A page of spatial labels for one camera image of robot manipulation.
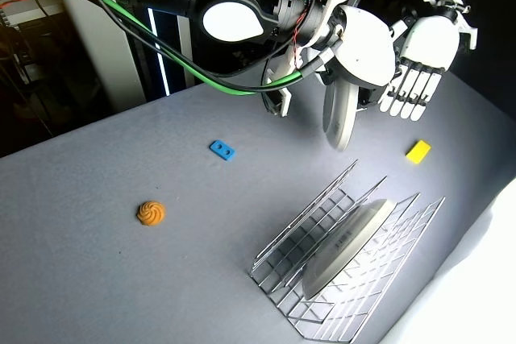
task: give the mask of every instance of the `blue block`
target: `blue block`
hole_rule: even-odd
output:
[[[233,148],[227,146],[220,140],[215,140],[214,143],[210,145],[210,149],[226,161],[231,160],[236,153]]]

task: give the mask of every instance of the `light strip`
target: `light strip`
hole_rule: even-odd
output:
[[[148,10],[148,18],[151,20],[151,30],[152,34],[155,36],[158,36],[158,30],[156,29],[156,21],[154,20],[154,12],[151,8],[147,8]],[[161,78],[163,78],[163,86],[164,86],[164,93],[165,95],[170,95],[169,90],[169,82],[167,81],[167,74],[164,72],[164,64],[163,64],[163,56],[161,54],[158,54],[158,62],[160,64],[160,70],[161,70]]]

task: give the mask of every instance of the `table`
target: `table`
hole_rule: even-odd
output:
[[[258,79],[259,69],[245,79]],[[260,96],[201,85],[0,160],[0,342],[302,342],[258,289],[256,253],[353,160],[358,195],[447,200],[360,342],[377,342],[516,174],[516,126],[447,73],[420,122],[358,113],[344,153],[323,131],[323,87],[287,118]],[[208,147],[236,150],[226,162]],[[432,146],[420,165],[404,154]],[[158,227],[137,206],[166,204]]]

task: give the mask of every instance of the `white robotic hand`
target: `white robotic hand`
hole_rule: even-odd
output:
[[[442,15],[419,19],[412,26],[401,52],[399,72],[380,99],[380,110],[391,116],[418,121],[435,90],[456,56],[460,33],[469,34],[469,48],[476,48],[476,28],[468,25],[463,14],[469,12],[462,0],[423,0],[445,10]],[[397,39],[404,30],[396,23]]]

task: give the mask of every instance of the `orange swirl cookie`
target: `orange swirl cookie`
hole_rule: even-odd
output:
[[[158,201],[147,201],[138,210],[138,219],[145,226],[156,226],[165,216],[164,205]]]

